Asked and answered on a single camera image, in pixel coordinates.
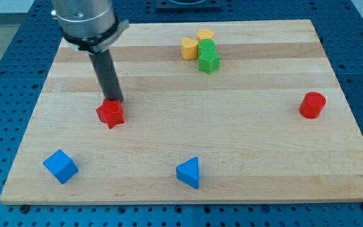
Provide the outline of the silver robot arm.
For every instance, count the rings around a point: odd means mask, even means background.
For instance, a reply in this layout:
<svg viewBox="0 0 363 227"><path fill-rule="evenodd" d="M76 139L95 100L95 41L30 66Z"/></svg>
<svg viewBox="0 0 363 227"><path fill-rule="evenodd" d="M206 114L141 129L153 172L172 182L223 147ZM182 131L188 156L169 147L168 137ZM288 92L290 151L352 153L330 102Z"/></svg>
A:
<svg viewBox="0 0 363 227"><path fill-rule="evenodd" d="M111 0L52 0L52 5L65 40L93 55L106 51L129 28L128 20L119 21Z"/></svg>

